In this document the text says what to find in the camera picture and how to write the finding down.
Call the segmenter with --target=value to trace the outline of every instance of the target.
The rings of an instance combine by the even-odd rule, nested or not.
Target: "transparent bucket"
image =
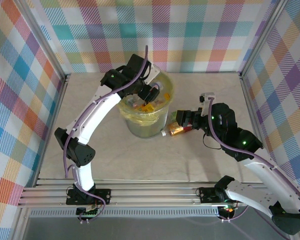
[[[171,79],[162,71],[151,81],[150,85],[154,84],[159,87],[160,94],[151,102],[153,108],[150,111],[142,110],[143,106],[138,105],[138,103],[142,103],[142,100],[136,95],[129,95],[118,104],[128,129],[139,138],[152,138],[158,135],[167,122],[169,104],[174,96],[173,84]]]

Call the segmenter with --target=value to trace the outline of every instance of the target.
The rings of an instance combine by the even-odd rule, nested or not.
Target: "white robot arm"
[[[192,124],[194,129],[202,129],[221,145],[226,154],[256,174],[272,194],[224,176],[213,191],[203,187],[198,189],[201,203],[209,198],[222,202],[227,199],[239,201],[268,215],[285,233],[296,234],[300,231],[300,188],[278,168],[250,131],[237,126],[235,112],[225,103],[213,104],[214,99],[213,93],[203,93],[199,98],[203,109],[178,110],[178,124]]]
[[[104,75],[92,99],[66,129],[59,127],[55,131],[54,135],[64,151],[65,176],[68,177],[69,171],[67,157],[74,161],[73,168],[78,185],[84,191],[93,191],[95,187],[91,161],[96,152],[88,145],[91,135],[108,112],[125,96],[138,94],[146,103],[152,102],[158,96],[159,90],[149,86],[149,83],[159,73],[160,69],[146,58],[133,54],[127,66],[109,70]]]

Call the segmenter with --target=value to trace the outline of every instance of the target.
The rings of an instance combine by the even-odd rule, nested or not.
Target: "purple cable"
[[[88,224],[89,222],[94,221],[94,220],[95,220],[95,219],[96,219],[96,218],[97,218],[97,217],[105,210],[105,207],[106,207],[106,201],[105,201],[102,197],[99,197],[99,196],[97,196],[97,195],[94,195],[94,194],[92,194],[92,193],[90,193],[90,192],[85,191],[85,190],[79,185],[79,181],[78,181],[78,176],[77,176],[77,173],[76,173],[75,165],[74,165],[74,164],[71,164],[71,165],[69,166],[68,169],[70,169],[70,168],[72,168],[72,175],[73,175],[73,178],[74,178],[74,184],[75,184],[75,186],[76,186],[81,192],[83,192],[83,193],[85,193],[85,194],[87,194],[87,195],[89,195],[89,196],[91,196],[91,197],[93,197],[93,198],[96,198],[96,199],[101,200],[101,201],[102,201],[102,204],[103,204],[101,211],[100,211],[97,215],[95,215],[95,216],[94,216],[93,218],[91,218],[90,220],[88,220],[88,219],[86,220],[86,223]],[[80,220],[81,223],[83,223],[83,220],[82,220],[81,216],[82,216],[82,213],[80,213],[80,215],[79,215],[79,220]]]
[[[67,167],[67,149],[68,149],[68,145],[69,145],[69,141],[70,139],[72,138],[73,134],[75,133],[75,130],[81,123],[82,123],[82,120],[83,118],[86,116],[86,114],[90,111],[90,109],[92,107],[94,107],[95,105],[97,105],[99,102],[101,102],[102,100],[110,97],[112,94],[116,94],[117,92],[123,90],[123,89],[126,89],[128,87],[130,87],[135,81],[137,81],[137,79],[140,77],[141,73],[143,72],[145,66],[146,66],[146,63],[147,63],[147,60],[148,60],[148,45],[145,46],[145,55],[144,55],[144,59],[143,59],[143,62],[142,62],[142,66],[140,68],[140,71],[137,73],[137,75],[135,75],[135,77],[130,81],[128,82],[126,85],[122,86],[122,87],[119,87],[107,94],[105,94],[104,96],[98,98],[97,100],[95,100],[95,103],[92,102],[84,111],[83,113],[81,114],[81,116],[78,118],[78,120],[76,121],[76,123],[74,124],[72,130],[70,131],[65,143],[64,143],[64,147],[63,147],[63,167],[64,167],[64,173],[65,173],[65,178],[67,179],[68,178],[68,174],[69,174],[69,171],[68,171],[68,167]]]
[[[267,165],[269,168],[274,168],[274,165],[272,165],[270,162],[268,162],[267,160],[265,160],[263,157],[257,155],[257,154],[254,154],[253,152],[250,152],[250,151],[246,151],[246,150],[242,150],[242,149],[238,149],[238,148],[235,148],[235,147],[232,147],[232,146],[229,146],[225,143],[223,143],[216,135],[215,133],[215,130],[213,128],[213,125],[212,125],[212,120],[211,120],[211,112],[212,112],[212,102],[213,100],[215,99],[214,97],[209,97],[208,98],[210,100],[210,103],[209,103],[209,111],[208,111],[208,123],[209,123],[209,127],[210,127],[210,131],[212,133],[212,136],[214,138],[214,140],[216,140],[221,146],[229,149],[229,150],[232,150],[232,151],[236,151],[236,152],[239,152],[239,153],[243,153],[243,154],[249,154],[257,159],[259,159],[261,162],[263,162],[265,165]],[[299,196],[300,198],[300,191],[289,181],[288,178],[286,178],[285,175],[283,175],[278,169],[273,169],[274,172],[276,172],[284,181],[286,184],[289,185],[289,187],[291,189],[293,189],[295,191],[295,193]]]
[[[235,220],[235,219],[238,219],[238,218],[240,218],[247,210],[248,210],[248,205],[243,209],[243,211],[238,215],[238,216],[235,216],[235,217],[233,217],[233,218],[230,218],[230,219],[228,219],[228,220],[230,220],[230,221],[232,221],[232,220]]]
[[[188,221],[192,224],[196,224],[196,225],[203,226],[203,227],[211,226],[211,225],[215,225],[217,223],[220,223],[220,220],[213,221],[213,222],[197,222],[197,221],[192,220],[192,219],[187,218],[187,217],[185,217],[184,220],[186,220],[186,221]]]
[[[269,226],[277,233],[279,234],[283,239],[290,240],[290,238],[285,237],[278,229],[276,229],[264,216],[262,216],[256,209],[254,209],[256,214],[259,215],[260,218],[262,218]]]
[[[254,240],[254,238],[252,236],[249,236],[248,233],[246,233],[245,231],[243,231],[240,227],[238,227],[235,223],[231,223],[233,227],[235,227],[240,233],[242,233],[243,235],[246,236],[247,239],[250,240]]]

